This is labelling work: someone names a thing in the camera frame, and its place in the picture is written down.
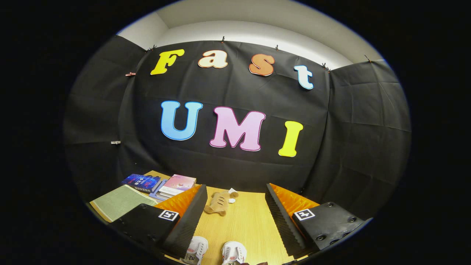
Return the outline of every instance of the shoe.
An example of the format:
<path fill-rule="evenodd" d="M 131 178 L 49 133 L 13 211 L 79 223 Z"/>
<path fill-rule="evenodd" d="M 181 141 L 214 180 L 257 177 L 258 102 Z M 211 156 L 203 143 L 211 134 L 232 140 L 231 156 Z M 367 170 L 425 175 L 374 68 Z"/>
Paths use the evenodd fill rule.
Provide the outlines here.
<path fill-rule="evenodd" d="M 240 265 L 247 258 L 247 250 L 244 245 L 236 241 L 224 244 L 222 251 L 222 265 Z"/>
<path fill-rule="evenodd" d="M 180 261 L 190 265 L 200 265 L 208 247 L 209 245 L 206 238 L 194 236 L 191 239 L 185 258 L 180 258 Z"/>

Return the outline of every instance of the orange foam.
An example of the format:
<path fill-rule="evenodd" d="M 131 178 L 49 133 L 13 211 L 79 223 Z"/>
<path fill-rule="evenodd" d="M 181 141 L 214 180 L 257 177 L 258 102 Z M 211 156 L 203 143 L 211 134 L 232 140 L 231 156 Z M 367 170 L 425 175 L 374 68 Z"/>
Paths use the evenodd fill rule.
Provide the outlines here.
<path fill-rule="evenodd" d="M 186 210 L 188 209 L 188 206 L 190 206 L 191 201 L 195 197 L 200 187 L 201 185 L 192 187 L 189 190 L 186 190 L 178 195 L 173 196 L 172 198 L 169 198 L 155 205 L 154 207 L 160 208 L 162 210 L 177 212 L 180 214 L 181 219 L 185 214 Z"/>
<path fill-rule="evenodd" d="M 318 203 L 310 199 L 307 199 L 299 194 L 296 194 L 290 190 L 284 189 L 282 187 L 276 186 L 271 183 L 270 183 L 270 186 L 275 192 L 278 199 L 280 200 L 281 204 L 283 205 L 283 208 L 290 216 L 294 225 L 298 228 L 298 230 L 299 230 L 299 227 L 294 222 L 292 215 L 297 211 L 319 206 Z"/>

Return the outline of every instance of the clip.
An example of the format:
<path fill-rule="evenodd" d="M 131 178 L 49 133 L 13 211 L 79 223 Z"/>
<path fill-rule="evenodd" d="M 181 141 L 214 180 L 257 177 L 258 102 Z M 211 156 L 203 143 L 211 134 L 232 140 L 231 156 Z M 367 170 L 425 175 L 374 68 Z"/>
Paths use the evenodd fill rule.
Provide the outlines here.
<path fill-rule="evenodd" d="M 368 56 L 366 56 L 366 54 L 364 54 L 364 56 L 368 59 L 368 62 L 371 62 L 370 58 L 368 58 Z"/>

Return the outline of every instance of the plush toy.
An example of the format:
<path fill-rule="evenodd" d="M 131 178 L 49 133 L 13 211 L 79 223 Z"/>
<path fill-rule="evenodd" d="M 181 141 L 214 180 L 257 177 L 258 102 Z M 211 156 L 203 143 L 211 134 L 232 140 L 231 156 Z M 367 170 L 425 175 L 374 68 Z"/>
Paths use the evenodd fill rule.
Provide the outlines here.
<path fill-rule="evenodd" d="M 218 213 L 221 216 L 225 216 L 227 206 L 229 203 L 232 203 L 236 200 L 234 198 L 239 197 L 239 193 L 237 193 L 237 191 L 234 189 L 230 189 L 223 192 L 215 192 L 211 197 L 211 204 L 206 205 L 204 207 L 204 211 L 208 214 Z"/>

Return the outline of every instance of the wooden table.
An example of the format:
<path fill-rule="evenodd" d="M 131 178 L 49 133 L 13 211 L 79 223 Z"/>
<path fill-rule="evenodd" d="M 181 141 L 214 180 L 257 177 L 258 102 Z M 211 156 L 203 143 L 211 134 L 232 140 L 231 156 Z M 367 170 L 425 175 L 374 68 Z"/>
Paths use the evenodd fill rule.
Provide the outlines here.
<path fill-rule="evenodd" d="M 151 171 L 148 175 L 161 174 Z M 208 200 L 214 192 L 223 189 L 206 187 Z M 227 241 L 238 241 L 247 249 L 246 262 L 256 265 L 268 262 L 269 265 L 279 265 L 293 261 L 288 256 L 275 221 L 270 213 L 264 193 L 239 192 L 235 203 L 229 204 L 226 216 L 217 213 L 202 212 L 194 236 L 202 236 L 208 240 L 209 248 L 201 262 L 202 265 L 222 264 L 221 248 Z"/>

